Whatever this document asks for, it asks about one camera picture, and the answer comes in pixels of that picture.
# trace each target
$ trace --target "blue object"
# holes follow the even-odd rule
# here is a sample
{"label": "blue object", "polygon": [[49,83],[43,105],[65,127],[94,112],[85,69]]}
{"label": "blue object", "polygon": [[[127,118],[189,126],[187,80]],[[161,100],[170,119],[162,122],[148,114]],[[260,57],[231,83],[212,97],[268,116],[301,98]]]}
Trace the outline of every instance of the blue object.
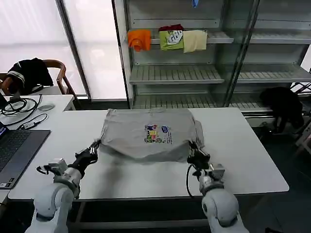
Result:
{"label": "blue object", "polygon": [[199,4],[199,0],[192,0],[192,5],[194,8],[197,7],[198,4]]}
{"label": "blue object", "polygon": [[169,131],[169,129],[166,126],[162,126],[162,132],[163,133],[167,133]]}

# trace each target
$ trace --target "white curtain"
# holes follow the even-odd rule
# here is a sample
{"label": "white curtain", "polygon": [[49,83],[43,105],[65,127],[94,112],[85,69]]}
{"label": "white curtain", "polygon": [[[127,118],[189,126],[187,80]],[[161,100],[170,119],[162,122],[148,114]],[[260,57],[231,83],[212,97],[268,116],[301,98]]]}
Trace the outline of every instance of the white curtain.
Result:
{"label": "white curtain", "polygon": [[[67,37],[53,0],[0,1],[0,72],[32,58],[56,59],[67,68],[76,94],[85,94]],[[49,72],[56,85],[58,69]]]}
{"label": "white curtain", "polygon": [[92,99],[125,100],[111,0],[65,0]]}

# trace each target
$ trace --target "orange cloth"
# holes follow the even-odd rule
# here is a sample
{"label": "orange cloth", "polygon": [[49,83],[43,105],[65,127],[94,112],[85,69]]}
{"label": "orange cloth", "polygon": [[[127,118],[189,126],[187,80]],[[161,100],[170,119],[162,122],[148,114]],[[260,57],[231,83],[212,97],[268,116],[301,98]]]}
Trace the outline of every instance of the orange cloth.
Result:
{"label": "orange cloth", "polygon": [[135,51],[150,50],[151,31],[135,30],[127,33],[128,46],[134,47]]}

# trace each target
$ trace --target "laptop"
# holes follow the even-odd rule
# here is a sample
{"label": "laptop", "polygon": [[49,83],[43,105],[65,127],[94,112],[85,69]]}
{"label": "laptop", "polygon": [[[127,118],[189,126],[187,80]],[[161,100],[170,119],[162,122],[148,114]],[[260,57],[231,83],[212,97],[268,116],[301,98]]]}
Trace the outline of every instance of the laptop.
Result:
{"label": "laptop", "polygon": [[0,189],[14,187],[50,132],[9,130],[0,122]]}

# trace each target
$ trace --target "white desk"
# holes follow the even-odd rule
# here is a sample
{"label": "white desk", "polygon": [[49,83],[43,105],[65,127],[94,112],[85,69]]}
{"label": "white desk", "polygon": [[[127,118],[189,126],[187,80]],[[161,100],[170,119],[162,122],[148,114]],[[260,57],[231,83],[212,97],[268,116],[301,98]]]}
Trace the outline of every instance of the white desk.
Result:
{"label": "white desk", "polygon": [[[234,194],[288,191],[289,187],[253,130],[236,108],[191,109],[202,123],[211,161],[226,168],[225,187]],[[10,199],[29,200],[53,175],[36,167],[54,158],[74,161],[74,154],[88,147],[101,134],[107,111],[68,111],[49,121],[52,133],[35,156]],[[99,151],[99,159],[86,169],[80,200],[187,196],[186,163],[125,162]],[[200,195],[198,181],[190,176],[190,190]]]}
{"label": "white desk", "polygon": [[[34,99],[37,102],[39,100],[39,96],[22,96],[22,97],[32,98],[32,99]],[[60,113],[62,113],[65,110],[69,110],[71,108],[74,108],[72,101],[73,101],[73,96],[72,95],[43,96],[42,97],[42,102],[41,102],[41,104],[39,106],[53,103],[55,105],[55,107],[53,109],[49,110],[49,111],[46,111],[46,112],[42,112],[42,111],[36,110],[33,114],[31,114],[31,116],[28,119],[24,120],[23,122],[25,122],[27,120],[30,120],[33,117],[35,117],[35,116],[37,116],[37,115],[39,115],[41,113],[47,113],[49,115],[49,117],[45,121],[43,121],[41,124],[39,124],[35,128],[35,130],[48,130],[48,129],[50,129],[50,125],[51,125],[50,121],[56,115],[59,115]],[[3,115],[0,115],[0,121],[3,124],[9,124],[9,123],[12,123],[12,122],[16,122],[16,121],[18,121],[20,119],[23,119],[27,114],[29,114],[29,113],[19,113],[16,116],[3,116]],[[23,122],[21,122],[19,124],[16,124],[16,125],[9,126],[9,129],[16,129]],[[6,199],[8,193],[9,193],[9,190],[0,190],[0,202],[3,202]]]}

